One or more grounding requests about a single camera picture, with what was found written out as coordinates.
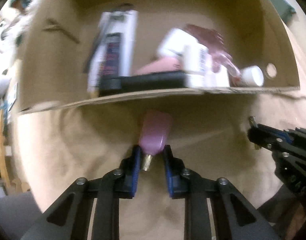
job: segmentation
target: white bottle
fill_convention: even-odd
[[[230,87],[227,68],[220,65],[220,70],[217,73],[214,73],[212,65],[212,56],[208,54],[206,57],[204,86],[206,88]]]
[[[199,43],[184,46],[182,65],[187,73],[186,86],[201,88],[204,86],[205,64],[208,48]]]
[[[122,16],[122,20],[112,20],[112,17]],[[102,13],[99,29],[103,30],[104,26],[110,23],[105,33],[101,35],[106,36],[110,33],[122,33],[121,39],[121,51],[119,55],[120,69],[119,76],[131,76],[131,66],[133,62],[133,47],[135,43],[136,26],[137,26],[138,12],[135,10],[129,10],[126,12],[104,12]],[[99,71],[101,63],[105,61],[106,56],[106,43],[102,43],[97,47],[96,52],[93,55],[89,75],[88,75],[88,92],[92,93],[96,90],[99,83]]]

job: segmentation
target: white cap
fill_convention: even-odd
[[[240,80],[236,81],[236,85],[242,87],[261,87],[263,84],[263,72],[258,66],[244,68]]]

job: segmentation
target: cardboard box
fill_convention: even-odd
[[[152,60],[173,27],[185,24],[221,33],[239,68],[269,63],[277,75],[265,75],[261,88],[169,89],[88,99],[83,73],[98,22],[117,4],[134,4],[139,12],[133,70]],[[294,53],[282,21],[269,0],[42,0],[21,45],[20,109],[26,113],[183,94],[273,93],[299,89]]]

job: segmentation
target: label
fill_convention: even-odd
[[[103,77],[118,77],[120,67],[121,33],[108,34],[106,38],[106,58],[102,70]]]
[[[206,66],[206,47],[200,48],[200,71],[205,73],[205,66]]]

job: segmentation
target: beige fabric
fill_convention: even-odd
[[[267,150],[253,150],[247,117],[279,129],[306,128],[306,57],[287,29],[296,54],[301,91],[275,95],[177,96],[82,106],[22,115],[17,120],[20,158],[42,209],[78,177],[94,179],[116,168],[137,142],[150,108],[173,116],[168,143],[176,157],[203,177],[227,177],[253,205],[281,183]],[[184,201],[168,197],[163,161],[140,174],[133,200],[121,200],[121,239],[183,239]]]

